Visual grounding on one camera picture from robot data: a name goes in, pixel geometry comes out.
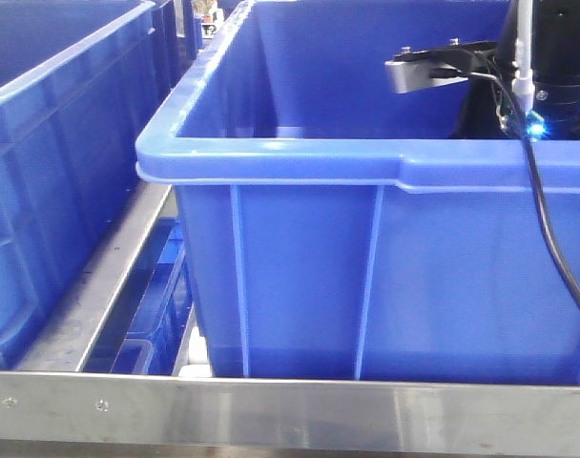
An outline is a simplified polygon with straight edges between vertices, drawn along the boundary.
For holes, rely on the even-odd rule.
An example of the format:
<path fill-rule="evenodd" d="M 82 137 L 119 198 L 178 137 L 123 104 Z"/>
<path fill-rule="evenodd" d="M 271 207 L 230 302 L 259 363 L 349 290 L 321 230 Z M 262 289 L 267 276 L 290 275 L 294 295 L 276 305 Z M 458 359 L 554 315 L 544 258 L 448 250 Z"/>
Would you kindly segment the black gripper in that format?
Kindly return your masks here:
<path fill-rule="evenodd" d="M 530 133 L 545 140 L 580 140 L 580 84 L 535 85 L 534 111 L 542 118 L 531 120 Z M 453 133 L 453 139 L 506 139 L 516 136 L 514 112 L 497 85 L 485 80 L 470 84 Z"/>

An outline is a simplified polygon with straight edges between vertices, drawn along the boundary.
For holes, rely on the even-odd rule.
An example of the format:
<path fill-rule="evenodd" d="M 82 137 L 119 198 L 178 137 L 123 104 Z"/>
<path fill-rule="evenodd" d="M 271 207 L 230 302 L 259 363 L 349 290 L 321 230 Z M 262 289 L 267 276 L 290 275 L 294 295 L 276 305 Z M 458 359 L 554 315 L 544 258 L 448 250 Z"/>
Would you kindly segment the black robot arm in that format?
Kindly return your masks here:
<path fill-rule="evenodd" d="M 535 1 L 531 67 L 533 111 L 543 118 L 543 138 L 580 140 L 580 1 Z M 470 82 L 452 138 L 513 137 L 508 99 L 493 82 Z"/>

